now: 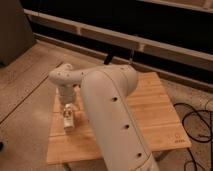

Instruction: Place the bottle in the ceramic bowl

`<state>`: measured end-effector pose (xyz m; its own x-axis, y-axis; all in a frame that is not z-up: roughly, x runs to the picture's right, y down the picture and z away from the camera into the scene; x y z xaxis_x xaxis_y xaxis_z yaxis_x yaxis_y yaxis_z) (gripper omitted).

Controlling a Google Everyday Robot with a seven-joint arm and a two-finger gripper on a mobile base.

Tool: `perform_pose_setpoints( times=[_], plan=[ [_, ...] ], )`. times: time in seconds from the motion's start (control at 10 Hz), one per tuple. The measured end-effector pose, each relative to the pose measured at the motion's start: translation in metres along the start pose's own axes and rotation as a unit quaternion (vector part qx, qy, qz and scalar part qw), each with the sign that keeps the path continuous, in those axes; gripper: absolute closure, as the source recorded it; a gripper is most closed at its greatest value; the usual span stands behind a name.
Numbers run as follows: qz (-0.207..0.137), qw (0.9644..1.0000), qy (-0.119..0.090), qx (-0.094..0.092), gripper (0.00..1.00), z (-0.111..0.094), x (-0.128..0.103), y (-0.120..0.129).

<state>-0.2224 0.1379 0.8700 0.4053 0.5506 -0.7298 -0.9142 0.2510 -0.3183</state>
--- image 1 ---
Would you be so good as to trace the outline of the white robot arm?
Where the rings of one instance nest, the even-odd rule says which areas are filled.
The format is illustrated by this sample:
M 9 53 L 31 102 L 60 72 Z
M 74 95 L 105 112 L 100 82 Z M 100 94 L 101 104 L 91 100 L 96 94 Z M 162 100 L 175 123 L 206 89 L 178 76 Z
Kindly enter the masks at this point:
M 130 65 L 104 65 L 75 70 L 64 64 L 49 73 L 64 105 L 74 101 L 80 86 L 84 111 L 109 171 L 160 171 L 126 97 L 137 87 Z

